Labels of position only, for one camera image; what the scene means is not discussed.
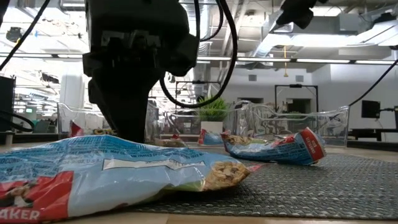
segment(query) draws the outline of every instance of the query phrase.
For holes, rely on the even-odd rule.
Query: desk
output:
[[[398,133],[398,129],[352,129],[348,136],[355,137],[355,140],[358,140],[358,138],[376,138],[377,141],[381,141],[381,133]]]
[[[0,146],[0,151],[19,150],[25,147],[38,146],[41,143],[14,144],[6,147]],[[388,162],[398,162],[398,153],[362,150],[362,149],[340,149],[329,148],[327,152],[350,154],[352,156],[368,157]],[[364,221],[364,220],[327,220],[307,218],[272,218],[272,217],[226,217],[226,216],[198,216],[198,215],[173,215],[162,213],[136,213],[136,212],[106,212],[89,215],[61,222],[64,224],[398,224],[397,221]]]

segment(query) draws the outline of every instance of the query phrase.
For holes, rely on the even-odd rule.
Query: black monitor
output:
[[[380,118],[380,102],[379,101],[362,101],[362,118]]]

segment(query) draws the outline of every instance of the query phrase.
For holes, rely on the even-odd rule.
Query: dark gray mat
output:
[[[243,161],[250,166],[258,164]],[[178,192],[138,212],[398,220],[398,164],[329,154],[318,166],[269,164],[216,192]]]

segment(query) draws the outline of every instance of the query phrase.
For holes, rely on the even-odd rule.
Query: ceiling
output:
[[[0,53],[8,53],[15,43],[7,40],[6,34],[11,27],[20,27],[25,31],[32,18],[36,15],[40,5],[44,0],[11,0],[9,9],[4,16],[3,25],[0,28]],[[64,0],[64,2],[79,2],[79,0]],[[209,8],[209,23],[207,33],[214,32],[219,23],[218,8],[212,0],[205,0]],[[272,14],[280,7],[282,0],[234,0],[228,1],[231,12],[235,15],[235,22],[238,29],[239,47],[238,52],[248,54],[254,51],[262,39],[262,26],[266,15]],[[192,6],[192,1],[180,1],[185,6]],[[28,7],[16,7],[23,3]],[[357,14],[375,9],[393,6],[396,0],[331,0],[326,5],[319,5],[313,9],[315,16],[336,16],[343,11]],[[59,8],[59,0],[53,0],[45,10],[40,21],[34,28],[31,35],[25,40],[18,53],[22,54],[83,54],[89,51],[88,35],[86,33],[85,13],[79,11],[78,7],[71,7],[67,11]],[[200,52],[201,55],[230,55],[231,44],[228,26],[224,22],[223,27],[216,37],[207,43],[208,50]],[[294,57],[294,58],[333,58],[333,59],[383,59],[391,54],[388,47],[367,46],[367,47],[297,47],[288,45],[285,47],[273,47],[269,56],[273,57]],[[212,62],[212,67],[219,67],[218,62]],[[317,65],[312,64],[289,64],[289,68],[311,68]],[[273,63],[270,68],[284,68],[285,63]],[[53,100],[57,101],[60,85],[48,83],[42,80],[42,74],[58,78],[66,73],[83,73],[83,68],[79,60],[71,62],[58,58],[14,58],[8,66],[0,72],[0,75],[17,76],[17,85],[29,86],[39,91],[44,91]],[[177,80],[193,80],[194,75],[190,73],[185,78]],[[175,83],[166,82],[172,94],[175,93]],[[194,98],[190,84],[186,85],[187,91],[183,90],[179,95],[179,100],[190,101]],[[160,101],[165,101],[164,94],[160,90],[160,85],[156,84],[152,96],[158,96]]]

